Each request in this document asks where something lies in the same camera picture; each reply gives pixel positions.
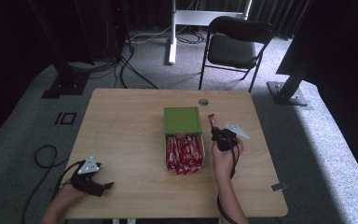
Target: green box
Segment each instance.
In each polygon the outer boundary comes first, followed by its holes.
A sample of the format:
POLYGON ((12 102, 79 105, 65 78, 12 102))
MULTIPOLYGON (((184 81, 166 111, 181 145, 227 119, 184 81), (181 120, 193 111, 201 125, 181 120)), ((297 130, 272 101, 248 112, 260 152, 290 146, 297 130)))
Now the green box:
POLYGON ((164 133, 202 133, 198 107, 165 107, 164 133))

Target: person's arm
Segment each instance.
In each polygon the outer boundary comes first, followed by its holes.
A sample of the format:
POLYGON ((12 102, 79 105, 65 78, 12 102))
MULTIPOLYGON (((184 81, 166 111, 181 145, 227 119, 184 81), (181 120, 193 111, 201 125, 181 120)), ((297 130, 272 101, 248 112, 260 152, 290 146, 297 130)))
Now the person's arm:
POLYGON ((85 192, 75 189, 74 186, 72 186, 72 184, 63 185, 59 189, 53 201, 48 206, 40 223, 41 224, 60 223, 60 220, 62 219, 62 216, 66 211, 66 209, 68 209, 72 204, 76 203, 78 200, 83 198, 84 195, 86 195, 85 192))
MULTIPOLYGON (((234 147, 236 158, 243 152, 244 147, 242 141, 237 138, 238 150, 234 147)), ((226 214, 239 224, 248 224, 249 221, 246 218, 240 203, 238 202, 237 196, 235 195, 234 188, 231 184, 231 170, 234 164, 232 152, 222 152, 217 147, 216 142, 213 142, 213 171, 216 179, 216 185, 218 188, 218 195, 220 204, 226 214)), ((221 218, 223 223, 229 223, 225 218, 221 218)))

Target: person's right hand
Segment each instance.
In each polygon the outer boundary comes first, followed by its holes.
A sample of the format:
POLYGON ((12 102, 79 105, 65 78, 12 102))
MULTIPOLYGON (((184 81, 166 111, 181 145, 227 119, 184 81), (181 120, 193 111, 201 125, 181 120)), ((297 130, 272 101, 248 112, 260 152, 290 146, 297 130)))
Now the person's right hand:
MULTIPOLYGON (((236 138, 238 144, 237 147, 234 147, 235 152, 235 158, 237 159, 240 154, 244 151, 243 142, 236 138)), ((232 167, 234 164, 234 160, 232 158, 232 152, 231 150, 228 151, 220 151, 217 143, 213 141, 212 144, 212 154, 213 154, 213 171, 214 171, 214 177, 216 178, 216 181, 222 180, 229 180, 232 167)))

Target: wooden table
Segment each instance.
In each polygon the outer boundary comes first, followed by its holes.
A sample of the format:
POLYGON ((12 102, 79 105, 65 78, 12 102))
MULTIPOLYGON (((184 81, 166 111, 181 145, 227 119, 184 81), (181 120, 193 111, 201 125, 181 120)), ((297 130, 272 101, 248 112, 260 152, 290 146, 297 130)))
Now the wooden table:
POLYGON ((97 183, 114 181, 102 197, 87 196, 66 218, 219 217, 212 168, 212 135, 207 116, 216 125, 239 124, 241 155, 232 182, 247 217, 282 217, 287 205, 255 111, 243 91, 167 91, 98 89, 92 94, 68 165, 93 156, 102 164, 97 183), (199 99, 209 104, 199 105, 199 99), (204 166, 187 175, 165 166, 163 108, 198 106, 206 151, 204 166))

